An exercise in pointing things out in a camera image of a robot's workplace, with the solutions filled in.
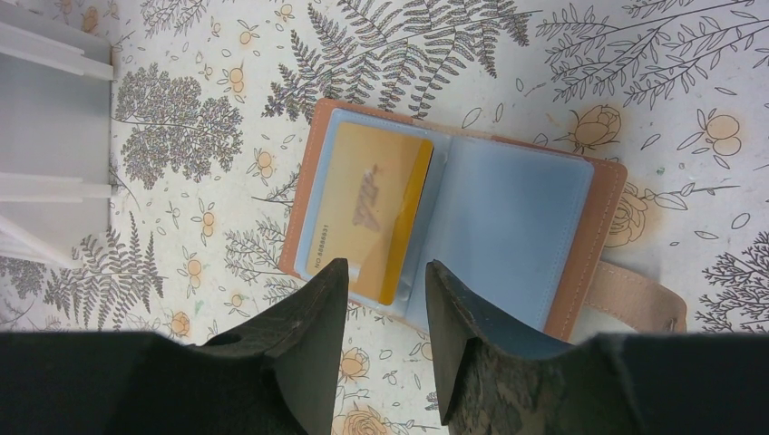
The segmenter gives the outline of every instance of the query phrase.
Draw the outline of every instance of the rose illustration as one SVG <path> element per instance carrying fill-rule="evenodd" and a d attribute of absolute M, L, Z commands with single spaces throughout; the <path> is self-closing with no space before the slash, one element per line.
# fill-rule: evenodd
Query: rose illustration
<path fill-rule="evenodd" d="M 173 315 L 170 330 L 178 337 L 186 337 L 190 333 L 190 318 L 182 311 Z"/>
<path fill-rule="evenodd" d="M 342 362 L 339 364 L 339 376 L 345 382 L 364 378 L 368 373 L 368 353 L 363 349 L 354 347 L 342 354 Z"/>
<path fill-rule="evenodd" d="M 584 153 L 586 148 L 594 150 L 598 145 L 612 142 L 622 125 L 619 112 L 609 106 L 596 106 L 581 117 L 573 113 L 577 117 L 577 128 L 562 139 L 574 142 L 575 152 Z"/>
<path fill-rule="evenodd" d="M 96 29 L 96 25 L 98 25 L 98 23 L 99 23 L 99 14 L 97 13 L 95 7 L 90 6 L 85 11 L 85 15 L 83 15 L 83 25 L 81 26 L 81 30 L 83 30 L 87 34 L 92 34 L 93 31 Z"/>
<path fill-rule="evenodd" d="M 353 410 L 346 416 L 339 416 L 332 423 L 336 435 L 385 435 L 387 428 L 381 422 L 382 416 L 374 408 Z"/>
<path fill-rule="evenodd" d="M 638 188 L 627 183 L 614 212 L 605 246 L 621 247 L 641 237 L 646 225 L 646 210 L 647 204 L 638 197 Z"/>

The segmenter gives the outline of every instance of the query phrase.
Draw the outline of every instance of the wallet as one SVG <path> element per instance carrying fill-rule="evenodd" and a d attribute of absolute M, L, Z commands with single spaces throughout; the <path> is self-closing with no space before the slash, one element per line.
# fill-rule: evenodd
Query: wallet
<path fill-rule="evenodd" d="M 354 302 L 426 331 L 424 271 L 437 259 L 503 311 L 567 340 L 626 178 L 617 162 L 323 99 L 278 265 L 309 280 L 345 257 Z M 679 329 L 686 315 L 673 311 L 672 324 L 644 322 Z"/>

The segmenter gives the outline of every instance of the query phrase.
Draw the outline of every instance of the flower illustration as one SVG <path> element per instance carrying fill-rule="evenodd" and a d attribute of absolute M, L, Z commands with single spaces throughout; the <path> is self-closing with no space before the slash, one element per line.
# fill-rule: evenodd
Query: flower illustration
<path fill-rule="evenodd" d="M 702 110 L 697 109 L 697 124 L 701 131 L 690 135 L 678 145 L 677 149 L 681 151 L 689 148 L 706 136 L 705 142 L 708 146 L 698 147 L 692 151 L 692 154 L 706 153 L 712 148 L 715 163 L 724 169 L 731 169 L 724 157 L 734 156 L 743 148 L 743 142 L 737 137 L 737 133 L 740 132 L 740 122 L 731 115 L 715 116 L 715 112 L 716 109 L 713 109 L 705 116 Z"/>
<path fill-rule="evenodd" d="M 94 30 L 96 30 L 96 26 L 99 24 L 99 13 L 96 11 L 96 8 L 93 6 L 89 6 L 88 9 L 86 9 L 85 14 L 83 15 L 83 25 L 81 26 L 81 30 L 86 32 L 87 34 L 92 34 Z"/>
<path fill-rule="evenodd" d="M 190 318 L 179 311 L 173 315 L 170 321 L 170 331 L 176 337 L 186 337 L 190 333 Z"/>
<path fill-rule="evenodd" d="M 347 415 L 334 418 L 331 423 L 332 432 L 335 435 L 385 435 L 387 428 L 382 422 L 382 416 L 374 408 L 368 406 L 367 410 L 355 409 Z"/>
<path fill-rule="evenodd" d="M 608 229 L 606 247 L 621 247 L 635 242 L 644 232 L 647 204 L 638 197 L 638 188 L 627 183 Z"/>
<path fill-rule="evenodd" d="M 203 271 L 203 264 L 195 259 L 196 252 L 190 254 L 184 246 L 181 247 L 181 251 L 184 254 L 184 261 L 187 263 L 183 269 L 176 269 L 176 273 L 190 279 L 190 283 L 187 284 L 187 297 L 189 298 L 190 295 L 195 295 L 195 290 L 200 288 L 200 273 Z"/>
<path fill-rule="evenodd" d="M 181 216 L 181 211 L 178 207 L 174 207 L 173 204 L 169 201 L 169 209 L 166 211 L 171 217 L 171 220 L 173 220 L 173 226 L 176 227 L 176 229 L 179 229 L 179 216 Z"/>
<path fill-rule="evenodd" d="M 283 20 L 283 23 L 287 23 L 288 20 L 295 18 L 291 13 L 294 12 L 294 6 L 282 5 L 280 9 L 275 11 L 275 15 Z"/>
<path fill-rule="evenodd" d="M 190 274 L 190 285 L 192 285 L 192 288 L 200 288 L 200 278 L 198 276 L 202 269 L 203 267 L 198 260 L 190 260 L 187 263 L 187 272 Z"/>
<path fill-rule="evenodd" d="M 243 317 L 250 317 L 251 314 L 246 313 L 245 311 L 241 310 L 240 307 L 243 306 L 243 301 L 247 298 L 244 295 L 241 294 L 235 294 L 230 299 L 229 302 L 225 302 L 224 306 L 230 307 L 228 314 L 238 313 L 242 315 Z"/>
<path fill-rule="evenodd" d="M 198 198 L 200 216 L 193 216 L 190 218 L 192 222 L 202 224 L 202 228 L 200 229 L 200 241 L 203 242 L 203 246 L 205 247 L 208 245 L 206 238 L 211 237 L 214 234 L 214 221 L 216 220 L 216 217 L 211 210 L 214 209 L 215 205 L 216 203 L 211 202 L 206 206 L 205 203 L 203 203 L 203 200 Z"/>
<path fill-rule="evenodd" d="M 198 71 L 199 75 L 202 75 L 204 79 L 211 80 L 211 75 L 214 73 L 214 69 L 211 68 L 207 63 L 203 64 L 203 69 Z"/>
<path fill-rule="evenodd" d="M 109 16 L 111 16 L 112 18 L 114 18 L 116 20 L 120 20 L 120 16 L 118 15 L 118 4 L 117 4 L 117 2 L 115 0 L 110 0 L 110 2 L 107 4 L 107 6 L 109 6 L 109 7 L 108 7 L 107 11 L 104 13 L 104 15 L 102 15 L 102 18 L 106 18 L 107 15 L 109 15 Z"/>
<path fill-rule="evenodd" d="M 274 160 L 270 153 L 262 150 L 261 148 L 254 149 L 254 162 L 246 169 L 246 173 L 251 174 L 252 177 L 261 177 L 264 185 L 267 185 L 267 179 L 272 177 L 275 169 L 272 167 Z"/>
<path fill-rule="evenodd" d="M 251 40 L 259 38 L 259 35 L 254 33 L 254 30 L 257 29 L 258 24 L 248 25 L 243 20 L 238 20 L 238 24 L 240 24 L 244 29 L 246 29 L 244 32 L 241 32 L 240 36 L 238 37 L 238 40 L 240 41 L 241 45 L 247 45 L 248 43 L 251 42 Z"/>
<path fill-rule="evenodd" d="M 354 347 L 342 354 L 342 362 L 339 364 L 339 380 L 356 381 L 365 378 L 368 373 L 368 353 L 363 349 Z"/>
<path fill-rule="evenodd" d="M 222 69 L 221 73 L 224 75 L 224 78 L 217 80 L 217 84 L 227 85 L 224 92 L 233 91 L 235 93 L 235 100 L 243 104 L 245 102 L 243 100 L 243 91 L 246 88 L 246 83 L 243 80 L 243 62 L 240 63 L 240 66 L 232 68 L 229 71 Z"/>
<path fill-rule="evenodd" d="M 64 22 L 69 24 L 67 15 L 72 13 L 72 0 L 61 0 L 54 5 L 58 6 L 59 11 L 62 13 L 62 15 L 64 15 Z"/>
<path fill-rule="evenodd" d="M 417 343 L 414 348 L 409 352 L 409 356 L 415 356 L 418 353 L 422 354 L 422 357 L 427 361 L 433 360 L 433 345 L 430 343 L 430 337 L 426 334 L 417 332 L 421 342 Z"/>
<path fill-rule="evenodd" d="M 215 37 L 219 37 L 219 32 L 221 32 L 221 23 L 214 22 L 214 17 L 211 17 L 211 34 Z"/>
<path fill-rule="evenodd" d="M 622 126 L 617 110 L 609 106 L 596 106 L 581 117 L 575 111 L 571 112 L 577 117 L 577 128 L 558 140 L 574 143 L 574 152 L 580 150 L 584 154 L 586 148 L 594 150 L 598 145 L 615 142 L 614 138 Z"/>

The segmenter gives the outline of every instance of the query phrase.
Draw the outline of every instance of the card holder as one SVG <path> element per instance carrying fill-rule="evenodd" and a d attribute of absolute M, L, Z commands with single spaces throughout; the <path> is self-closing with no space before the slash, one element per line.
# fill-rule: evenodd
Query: card holder
<path fill-rule="evenodd" d="M 360 304 L 371 306 L 380 312 L 397 317 L 404 317 L 417 271 L 419 249 L 424 241 L 424 236 L 426 235 L 426 230 L 430 222 L 431 203 L 434 203 L 434 199 L 440 188 L 443 167 L 445 166 L 445 161 L 451 148 L 451 135 L 404 125 L 398 122 L 386 121 L 351 111 L 334 110 L 328 123 L 328 129 L 323 140 L 322 149 L 318 155 L 317 170 L 310 190 L 303 226 L 301 227 L 301 233 L 298 238 L 297 253 L 292 271 L 295 271 L 295 273 L 302 279 L 309 280 L 314 275 L 312 269 L 320 270 L 327 261 L 333 259 L 332 256 L 326 255 L 323 262 L 317 262 L 313 265 L 308 264 L 308 259 L 313 256 L 313 250 L 315 249 L 316 252 L 319 250 L 319 241 L 317 240 L 318 237 L 315 237 L 315 234 L 318 230 L 318 217 L 321 213 L 321 204 L 324 202 L 324 199 L 328 201 L 329 196 L 331 195 L 336 194 L 337 196 L 343 196 L 333 191 L 328 191 L 326 182 L 328 180 L 329 171 L 332 169 L 332 160 L 335 156 L 335 152 L 339 152 L 337 144 L 340 142 L 340 136 L 345 134 L 349 136 L 351 125 L 374 128 L 379 131 L 399 133 L 408 137 L 427 140 L 432 145 L 431 155 L 427 156 L 429 165 L 426 168 L 426 173 L 422 175 L 419 190 L 415 192 L 417 196 L 416 204 L 414 205 L 418 205 L 418 207 L 416 207 L 415 214 L 411 218 L 412 224 L 408 226 L 410 229 L 405 233 L 408 238 L 404 245 L 404 255 L 400 259 L 395 260 L 397 262 L 396 265 L 391 266 L 391 269 L 394 268 L 398 272 L 396 279 L 392 283 L 383 284 L 383 287 L 386 287 L 386 291 L 383 291 L 381 288 L 370 288 L 371 286 L 368 286 L 366 289 L 356 289 L 355 283 L 360 279 L 360 267 L 362 262 L 355 261 L 354 259 L 350 260 L 348 258 L 351 269 L 350 279 L 353 282 L 351 285 L 352 291 L 350 293 L 351 299 Z M 367 133 L 369 134 L 369 137 L 361 137 L 361 141 L 371 140 L 370 134 L 372 131 L 369 130 Z M 350 183 L 356 183 L 357 181 L 359 180 L 349 180 Z M 339 218 L 340 221 L 344 219 L 344 217 L 340 216 L 337 216 L 337 218 Z M 393 245 L 391 244 L 391 249 L 388 250 L 388 254 L 393 252 L 392 247 Z M 373 248 L 368 249 L 369 252 L 362 255 L 377 257 L 378 255 L 376 252 L 373 252 L 377 249 L 379 249 L 378 246 L 374 246 Z M 352 254 L 350 252 L 352 250 L 354 250 L 352 246 L 348 248 L 348 256 Z"/>
<path fill-rule="evenodd" d="M 307 271 L 317 244 L 312 237 L 322 208 L 335 196 L 324 190 L 329 174 L 336 173 L 334 149 L 340 129 L 349 128 L 346 125 L 371 129 L 359 141 L 364 145 L 370 138 L 395 134 L 396 139 L 384 142 L 402 148 L 406 142 L 418 147 L 428 141 L 432 147 L 418 207 L 405 226 L 411 231 L 404 252 L 401 246 L 392 291 L 358 292 L 351 286 L 353 301 L 426 330 L 424 265 L 438 259 L 511 315 L 546 334 L 569 338 L 627 176 L 621 165 L 321 100 L 279 261 L 287 274 L 303 279 L 312 275 Z M 412 169 L 413 176 L 416 165 L 400 168 Z M 347 184 L 359 185 L 362 176 L 363 172 Z M 388 207 L 396 203 L 406 209 L 406 197 L 387 202 Z M 349 209 L 328 215 L 350 218 Z M 392 244 L 380 249 L 377 261 L 387 263 L 383 259 L 389 256 L 382 253 L 388 249 Z M 359 273 L 351 268 L 351 278 L 359 278 Z"/>

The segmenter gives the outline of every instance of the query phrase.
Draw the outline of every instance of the table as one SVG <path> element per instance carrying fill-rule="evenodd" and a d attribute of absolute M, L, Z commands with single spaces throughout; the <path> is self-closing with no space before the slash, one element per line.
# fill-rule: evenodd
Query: table
<path fill-rule="evenodd" d="M 202 343 L 290 294 L 301 283 L 275 265 L 321 94 L 621 161 L 629 183 L 603 259 L 682 295 L 692 332 L 769 323 L 766 3 L 62 0 L 41 12 L 114 46 L 121 189 L 114 231 L 79 248 L 91 269 L 0 260 L 6 328 Z M 96 298 L 112 280 L 120 291 Z M 621 328 L 590 310 L 578 325 Z M 428 336 L 350 306 L 341 358 L 334 433 L 444 433 Z"/>

